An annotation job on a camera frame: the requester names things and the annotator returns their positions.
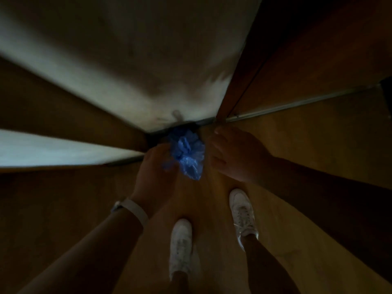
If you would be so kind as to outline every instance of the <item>wooden floor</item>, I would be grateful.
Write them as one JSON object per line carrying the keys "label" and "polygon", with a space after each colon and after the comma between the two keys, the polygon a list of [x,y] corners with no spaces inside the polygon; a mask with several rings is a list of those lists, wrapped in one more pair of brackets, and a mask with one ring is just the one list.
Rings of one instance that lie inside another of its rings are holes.
{"label": "wooden floor", "polygon": [[[276,156],[392,188],[392,123],[378,90],[233,125],[255,134]],[[201,137],[213,128],[201,128]],[[118,198],[132,192],[138,167],[0,175],[0,292],[15,293],[103,220]],[[170,233],[183,216],[194,228],[193,293],[249,293],[245,254],[228,207],[234,187],[247,191],[260,241],[301,293],[392,292],[392,285],[287,203],[206,164],[199,182],[179,178],[174,198],[150,221],[114,293],[155,293],[168,285]]]}

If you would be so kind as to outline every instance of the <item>white wristband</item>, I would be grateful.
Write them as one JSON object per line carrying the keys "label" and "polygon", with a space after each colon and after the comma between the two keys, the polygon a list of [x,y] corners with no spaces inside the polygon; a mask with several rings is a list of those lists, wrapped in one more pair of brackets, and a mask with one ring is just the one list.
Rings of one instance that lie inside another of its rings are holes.
{"label": "white wristband", "polygon": [[125,199],[123,202],[121,202],[120,205],[122,207],[125,207],[130,212],[132,212],[135,215],[135,217],[138,218],[143,228],[145,228],[149,218],[143,208],[141,208],[139,205],[137,205],[136,203],[134,203],[132,200],[128,198]]}

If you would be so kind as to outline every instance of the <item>white sneaker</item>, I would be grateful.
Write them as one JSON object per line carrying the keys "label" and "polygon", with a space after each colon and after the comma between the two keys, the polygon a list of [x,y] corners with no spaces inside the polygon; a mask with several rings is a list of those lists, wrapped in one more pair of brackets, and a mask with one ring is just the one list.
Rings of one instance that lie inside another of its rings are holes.
{"label": "white sneaker", "polygon": [[179,219],[173,227],[170,241],[169,276],[182,271],[189,274],[192,253],[192,225],[187,219]]}
{"label": "white sneaker", "polygon": [[241,189],[234,189],[230,192],[229,202],[234,226],[236,227],[238,243],[245,251],[241,243],[241,236],[254,234],[256,235],[256,238],[259,239],[259,232],[254,223],[252,204],[248,196],[246,196],[246,193]]}

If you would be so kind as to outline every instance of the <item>blue plastic bag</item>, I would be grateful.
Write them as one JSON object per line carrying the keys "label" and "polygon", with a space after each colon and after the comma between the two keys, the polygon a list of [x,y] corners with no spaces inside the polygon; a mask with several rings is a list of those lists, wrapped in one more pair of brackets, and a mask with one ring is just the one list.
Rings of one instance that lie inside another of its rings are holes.
{"label": "blue plastic bag", "polygon": [[168,135],[170,154],[179,162],[179,168],[189,178],[199,180],[203,172],[205,145],[196,133],[175,128]]}

